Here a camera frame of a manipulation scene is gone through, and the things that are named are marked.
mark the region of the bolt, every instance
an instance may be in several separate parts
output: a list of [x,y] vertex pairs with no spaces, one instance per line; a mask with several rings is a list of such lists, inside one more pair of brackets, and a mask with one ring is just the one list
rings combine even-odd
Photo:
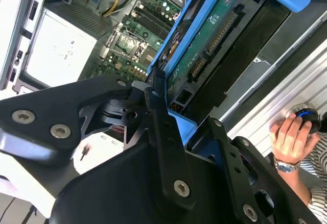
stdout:
[[68,138],[72,133],[71,129],[68,126],[62,124],[52,126],[50,132],[51,135],[53,137],[56,137],[57,139]]
[[250,143],[249,143],[247,140],[242,139],[242,142],[243,142],[244,145],[246,145],[246,146],[250,146]]
[[303,220],[302,218],[298,219],[298,223],[299,224],[307,224],[305,220]]
[[22,124],[29,124],[35,120],[35,114],[28,110],[17,110],[12,115],[13,121]]
[[221,123],[220,123],[220,121],[218,121],[218,120],[216,120],[216,119],[215,119],[215,124],[216,124],[217,126],[221,127]]
[[243,212],[252,222],[257,222],[258,216],[252,206],[247,204],[243,205]]
[[176,180],[174,182],[175,192],[181,197],[188,197],[190,195],[189,186],[182,180]]
[[126,86],[126,83],[124,81],[118,80],[117,83],[121,86]]

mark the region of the striped shirt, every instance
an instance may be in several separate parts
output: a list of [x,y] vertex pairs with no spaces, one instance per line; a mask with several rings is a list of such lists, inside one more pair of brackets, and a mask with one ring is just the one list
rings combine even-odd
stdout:
[[[327,183],[327,133],[321,134],[319,142],[301,162],[301,168]],[[327,224],[327,184],[325,187],[310,187],[309,209],[323,223]]]

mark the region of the motherboard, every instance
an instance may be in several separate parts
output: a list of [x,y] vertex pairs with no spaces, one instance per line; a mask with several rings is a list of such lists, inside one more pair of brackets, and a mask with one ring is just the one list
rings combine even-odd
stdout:
[[144,81],[179,13],[180,8],[171,0],[137,0],[114,27],[107,55],[90,78],[116,73],[131,81]]

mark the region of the circuit chip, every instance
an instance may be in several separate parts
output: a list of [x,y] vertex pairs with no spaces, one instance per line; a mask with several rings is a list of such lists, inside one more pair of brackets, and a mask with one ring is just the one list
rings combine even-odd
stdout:
[[153,61],[156,54],[157,52],[154,49],[148,47],[144,51],[143,55],[140,57],[139,62],[144,66],[148,67]]

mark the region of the yellow wire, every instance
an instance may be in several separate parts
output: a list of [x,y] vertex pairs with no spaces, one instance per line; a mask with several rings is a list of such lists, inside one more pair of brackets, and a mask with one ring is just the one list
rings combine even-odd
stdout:
[[116,0],[113,5],[110,7],[110,10],[104,15],[104,17],[109,16],[117,7],[119,0]]
[[109,16],[109,15],[111,15],[111,13],[115,10],[115,8],[113,8],[113,7],[111,7],[110,8],[110,11],[108,11],[106,14],[104,14],[103,16],[104,17],[107,17],[107,16]]

